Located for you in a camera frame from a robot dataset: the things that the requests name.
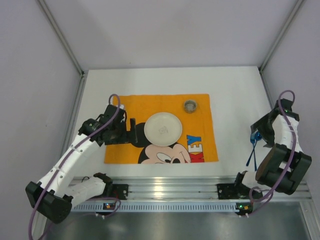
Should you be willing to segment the blue spoon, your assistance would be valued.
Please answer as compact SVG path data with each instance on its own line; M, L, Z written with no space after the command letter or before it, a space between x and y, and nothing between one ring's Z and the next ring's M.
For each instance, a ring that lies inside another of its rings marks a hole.
M262 139L262 136L261 136L261 134L258 132L258 141L260 141L261 139ZM250 153L250 155L249 155L249 157L248 157L248 160L247 160L247 162L246 162L246 166L247 166L247 167L250 165L250 162L251 162L252 157L254 157L254 156L252 155L252 151L251 151L251 153Z

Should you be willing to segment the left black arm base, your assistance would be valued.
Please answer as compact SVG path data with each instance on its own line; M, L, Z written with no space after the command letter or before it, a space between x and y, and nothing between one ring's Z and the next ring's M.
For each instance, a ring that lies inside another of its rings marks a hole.
M129 194L128 184L113 184L110 192L110 197L117 198L119 200L126 200Z

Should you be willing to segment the white round plate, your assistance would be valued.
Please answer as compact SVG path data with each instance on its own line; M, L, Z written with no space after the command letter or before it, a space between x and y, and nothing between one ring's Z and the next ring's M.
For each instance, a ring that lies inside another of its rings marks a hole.
M148 118L144 125L144 135L153 145L167 147L176 143L181 137L183 126L172 113L158 112Z

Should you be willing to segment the orange Mickey placemat cloth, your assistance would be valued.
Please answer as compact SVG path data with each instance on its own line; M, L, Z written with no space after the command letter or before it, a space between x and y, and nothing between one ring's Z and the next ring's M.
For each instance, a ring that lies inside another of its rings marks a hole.
M184 102L195 100L197 109L186 113ZM136 120L137 143L106 147L105 164L197 164L218 162L213 120L208 94L122 95L121 102L129 118ZM145 122L156 113L175 115L182 123L182 135L169 146L151 144L145 134Z

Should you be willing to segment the blue fork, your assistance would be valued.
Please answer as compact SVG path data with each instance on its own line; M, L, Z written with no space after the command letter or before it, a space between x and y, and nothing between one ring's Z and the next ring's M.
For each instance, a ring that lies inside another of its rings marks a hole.
M257 167L257 160L256 160L256 152L255 152L255 148L258 142L258 132L254 133L251 135L251 139L250 139L251 143L252 143L252 155L253 155L253 159L254 159L254 170L256 171L258 169Z

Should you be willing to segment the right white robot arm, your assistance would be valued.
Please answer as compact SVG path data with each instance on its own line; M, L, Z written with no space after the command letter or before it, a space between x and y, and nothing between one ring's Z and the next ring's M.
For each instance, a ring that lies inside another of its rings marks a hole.
M269 113L250 126L253 146L259 140L264 140L264 146L270 148L270 151L261 164L255 167L255 172L237 174L234 187L240 198L249 198L250 180L272 188L288 162L290 165L275 191L292 195L309 169L312 158L303 153L297 141L300 117L293 112L293 103L292 100L282 98Z

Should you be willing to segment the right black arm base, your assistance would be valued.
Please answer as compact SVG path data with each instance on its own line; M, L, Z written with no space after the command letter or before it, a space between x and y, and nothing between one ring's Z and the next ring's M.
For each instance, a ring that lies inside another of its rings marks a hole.
M219 183L217 186L217 193L219 200L249 200L250 188L235 183Z

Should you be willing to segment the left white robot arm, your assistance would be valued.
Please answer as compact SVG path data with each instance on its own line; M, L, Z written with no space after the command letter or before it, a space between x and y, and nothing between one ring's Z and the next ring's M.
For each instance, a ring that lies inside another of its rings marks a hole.
M25 188L30 205L55 224L64 221L72 208L95 197L111 197L113 180L96 173L88 180L70 186L75 174L100 147L137 142L136 121L130 119L124 105L109 104L98 118L86 120L72 144L52 169L38 182Z

